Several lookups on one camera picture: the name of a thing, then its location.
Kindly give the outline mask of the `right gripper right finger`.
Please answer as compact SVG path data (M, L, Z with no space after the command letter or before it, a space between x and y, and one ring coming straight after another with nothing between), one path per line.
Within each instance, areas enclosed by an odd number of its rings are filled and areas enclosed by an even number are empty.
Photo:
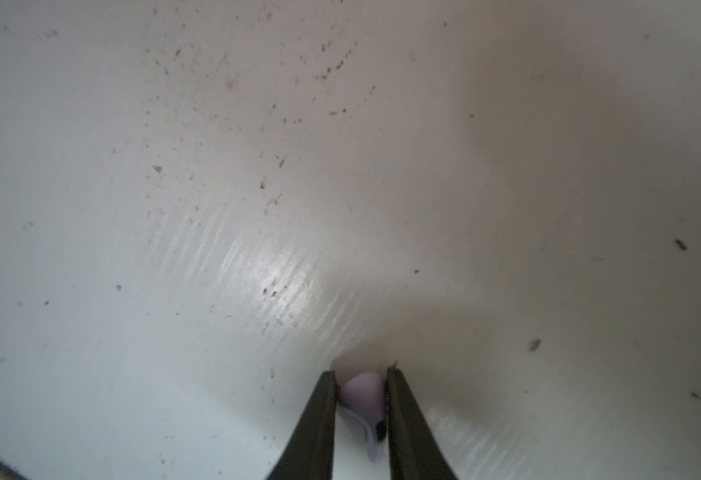
M456 480L402 370L392 365L386 380L389 463L396 480Z

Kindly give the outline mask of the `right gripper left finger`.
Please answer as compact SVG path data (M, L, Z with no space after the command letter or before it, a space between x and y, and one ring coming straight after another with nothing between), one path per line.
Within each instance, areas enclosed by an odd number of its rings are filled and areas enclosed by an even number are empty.
M282 456L266 479L332 479L337 405L336 372L322 372Z

